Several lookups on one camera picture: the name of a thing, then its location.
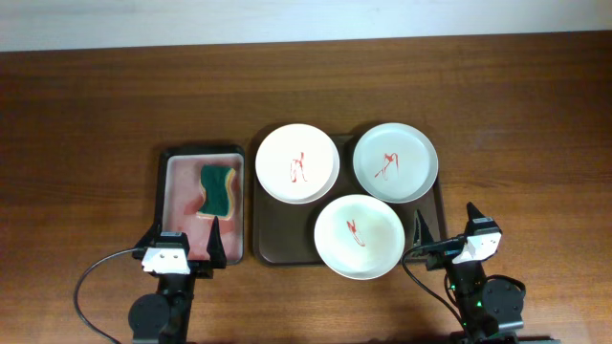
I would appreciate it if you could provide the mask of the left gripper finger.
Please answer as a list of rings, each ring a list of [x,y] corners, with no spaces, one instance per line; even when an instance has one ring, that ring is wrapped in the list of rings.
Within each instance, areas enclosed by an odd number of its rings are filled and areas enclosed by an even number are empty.
[[[143,234],[141,239],[138,241],[138,248],[153,247],[161,232],[161,223],[159,221],[154,222],[153,225]]]
[[[227,256],[223,246],[220,223],[217,216],[215,216],[212,221],[207,244],[207,253],[210,265],[213,268],[225,268],[227,266]]]

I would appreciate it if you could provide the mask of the white plate front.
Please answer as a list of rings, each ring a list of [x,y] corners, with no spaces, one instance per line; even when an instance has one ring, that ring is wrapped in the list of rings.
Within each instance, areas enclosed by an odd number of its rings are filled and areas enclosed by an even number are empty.
[[[314,241],[329,269],[349,279],[370,280],[400,263],[404,225],[386,203],[371,196],[347,195],[321,210]]]

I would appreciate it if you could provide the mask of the white plate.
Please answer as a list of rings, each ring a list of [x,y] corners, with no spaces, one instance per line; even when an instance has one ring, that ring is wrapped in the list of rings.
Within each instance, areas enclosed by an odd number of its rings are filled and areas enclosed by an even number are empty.
[[[372,127],[357,141],[352,165],[361,187],[392,204],[416,201],[434,185],[437,152],[418,129],[398,122]]]
[[[264,190],[286,204],[307,204],[325,195],[339,176],[339,150],[315,126],[294,123],[273,130],[255,156]]]
[[[314,241],[329,269],[349,279],[370,280],[400,263],[404,225],[386,203],[371,196],[347,195],[321,210]]]

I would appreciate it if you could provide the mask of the green and yellow sponge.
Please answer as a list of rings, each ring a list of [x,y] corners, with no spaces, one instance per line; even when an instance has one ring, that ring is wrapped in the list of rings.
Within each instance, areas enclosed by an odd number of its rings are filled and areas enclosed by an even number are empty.
[[[200,173],[200,187],[203,203],[196,214],[201,217],[218,217],[228,220],[233,216],[235,199],[232,184],[236,172],[232,167],[204,165]]]

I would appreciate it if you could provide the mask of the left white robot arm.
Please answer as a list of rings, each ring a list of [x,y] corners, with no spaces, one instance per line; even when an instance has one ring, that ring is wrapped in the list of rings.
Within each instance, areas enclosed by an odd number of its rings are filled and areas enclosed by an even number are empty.
[[[157,290],[137,299],[128,313],[134,343],[185,343],[195,282],[211,279],[227,266],[219,219],[208,237],[207,260],[189,260],[190,245],[183,232],[163,231],[153,225],[136,243],[133,257],[142,270],[158,279]]]

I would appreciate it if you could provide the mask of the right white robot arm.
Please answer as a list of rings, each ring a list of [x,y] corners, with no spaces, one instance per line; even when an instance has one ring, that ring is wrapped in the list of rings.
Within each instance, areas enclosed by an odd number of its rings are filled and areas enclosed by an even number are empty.
[[[447,307],[462,330],[449,336],[450,343],[516,343],[515,332],[524,326],[521,312],[525,285],[505,275],[488,276],[482,263],[492,258],[502,230],[474,204],[467,204],[465,231],[455,237],[409,249],[402,263],[414,256],[426,257],[428,271],[444,269],[448,300],[429,288],[424,291]]]

